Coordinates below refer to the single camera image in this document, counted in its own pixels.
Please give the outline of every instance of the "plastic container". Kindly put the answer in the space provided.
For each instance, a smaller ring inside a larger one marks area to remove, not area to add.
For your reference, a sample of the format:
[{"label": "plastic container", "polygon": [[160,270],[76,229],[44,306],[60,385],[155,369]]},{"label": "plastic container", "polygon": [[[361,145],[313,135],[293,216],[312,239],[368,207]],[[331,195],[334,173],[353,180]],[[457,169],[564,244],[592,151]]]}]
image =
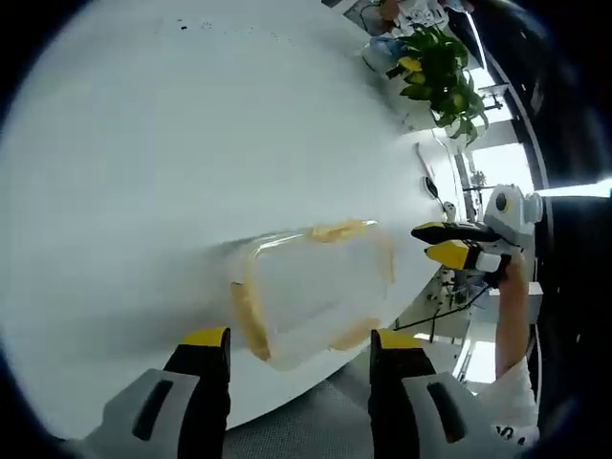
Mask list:
[{"label": "plastic container", "polygon": [[375,221],[268,234],[237,250],[229,275],[248,346],[287,370],[348,350],[379,326],[393,248]]}]

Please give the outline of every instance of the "cable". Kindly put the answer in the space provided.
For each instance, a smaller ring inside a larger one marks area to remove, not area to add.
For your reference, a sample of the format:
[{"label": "cable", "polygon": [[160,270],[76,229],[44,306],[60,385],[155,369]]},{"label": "cable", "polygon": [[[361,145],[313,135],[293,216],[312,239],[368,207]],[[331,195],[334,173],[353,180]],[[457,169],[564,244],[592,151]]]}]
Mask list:
[{"label": "cable", "polygon": [[363,19],[363,12],[364,12],[365,10],[367,10],[368,8],[371,8],[371,7],[377,7],[377,6],[378,6],[378,4],[374,4],[374,3],[373,3],[373,4],[371,4],[371,5],[366,5],[366,6],[364,6],[364,7],[363,7],[363,8],[360,10],[360,18],[361,18],[361,23],[363,24],[363,28],[365,29],[365,31],[366,31],[366,32],[368,32],[368,33],[370,33],[370,31],[368,30],[367,25],[365,24],[365,19]]},{"label": "cable", "polygon": [[436,314],[433,315],[433,317],[431,318],[431,331],[429,332],[429,342],[432,343],[433,342],[433,337],[436,334],[436,318],[438,317],[438,311],[436,311]]},{"label": "cable", "polygon": [[448,311],[447,313],[443,313],[440,315],[434,314],[432,317],[429,318],[424,318],[423,320],[417,320],[416,322],[412,322],[412,323],[408,323],[407,325],[402,325],[401,327],[398,327],[395,329],[395,331],[397,332],[398,330],[403,330],[404,328],[408,328],[408,327],[414,327],[415,325],[419,325],[421,323],[426,323],[429,322],[431,320],[436,320],[438,318],[442,318],[445,316],[450,316],[451,314],[455,314],[455,313],[459,313],[461,311],[465,311],[466,309],[469,308],[469,306],[471,306],[471,304],[477,300],[481,295],[483,295],[488,289],[489,289],[489,285],[487,285],[487,287],[485,287],[484,289],[482,289],[480,292],[478,292],[478,294],[476,294],[476,296],[474,298],[472,298],[470,301],[468,301],[464,306],[461,306],[460,308],[457,308],[453,311]]}]

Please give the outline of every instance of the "robotic hand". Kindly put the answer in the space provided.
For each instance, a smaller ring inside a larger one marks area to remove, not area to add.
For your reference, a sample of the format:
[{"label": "robotic hand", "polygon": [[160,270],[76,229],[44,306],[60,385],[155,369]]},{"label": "robotic hand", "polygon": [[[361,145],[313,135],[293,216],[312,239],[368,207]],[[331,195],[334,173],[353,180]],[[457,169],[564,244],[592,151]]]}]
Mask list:
[{"label": "robotic hand", "polygon": [[513,248],[529,244],[541,219],[542,200],[537,193],[524,196],[518,186],[498,185],[482,223],[425,223],[411,234],[431,244],[425,252],[432,260],[453,270],[485,273],[485,281],[495,286]]},{"label": "robotic hand", "polygon": [[104,407],[102,424],[63,447],[92,459],[220,458],[230,414],[230,329],[187,335]]}]

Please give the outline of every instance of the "green leaves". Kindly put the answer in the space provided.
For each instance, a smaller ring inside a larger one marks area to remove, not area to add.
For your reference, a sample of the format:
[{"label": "green leaves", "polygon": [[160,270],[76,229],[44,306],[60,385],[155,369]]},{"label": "green leaves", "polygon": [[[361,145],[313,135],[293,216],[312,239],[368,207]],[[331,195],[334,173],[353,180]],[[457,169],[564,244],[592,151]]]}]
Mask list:
[{"label": "green leaves", "polygon": [[436,120],[438,127],[450,126],[459,120],[459,127],[450,137],[459,139],[465,135],[469,145],[478,138],[472,120],[482,118],[486,129],[489,120],[482,98],[474,91],[473,78],[470,74],[468,78],[464,76],[468,50],[459,40],[435,26],[415,25],[414,29],[413,35],[399,38],[403,43],[404,67],[398,65],[387,75],[406,75],[404,81],[408,86],[401,95],[413,100],[428,100],[431,110],[439,115]]},{"label": "green leaves", "polygon": [[432,89],[422,84],[411,84],[406,86],[400,93],[401,96],[406,96],[412,100],[429,100]]}]

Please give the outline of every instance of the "round white table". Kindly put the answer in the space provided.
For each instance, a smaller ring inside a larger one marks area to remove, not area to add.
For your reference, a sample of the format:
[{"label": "round white table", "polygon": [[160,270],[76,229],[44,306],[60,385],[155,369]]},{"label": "round white table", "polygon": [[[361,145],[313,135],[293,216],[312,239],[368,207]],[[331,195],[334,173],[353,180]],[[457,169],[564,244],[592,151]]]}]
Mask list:
[{"label": "round white table", "polygon": [[[395,319],[437,265],[439,220],[361,62],[317,0],[94,1],[50,44],[2,130],[2,341],[52,433],[78,437],[181,337],[233,324],[223,242],[376,219]],[[367,343],[279,372],[233,328],[229,427],[302,394]]]}]

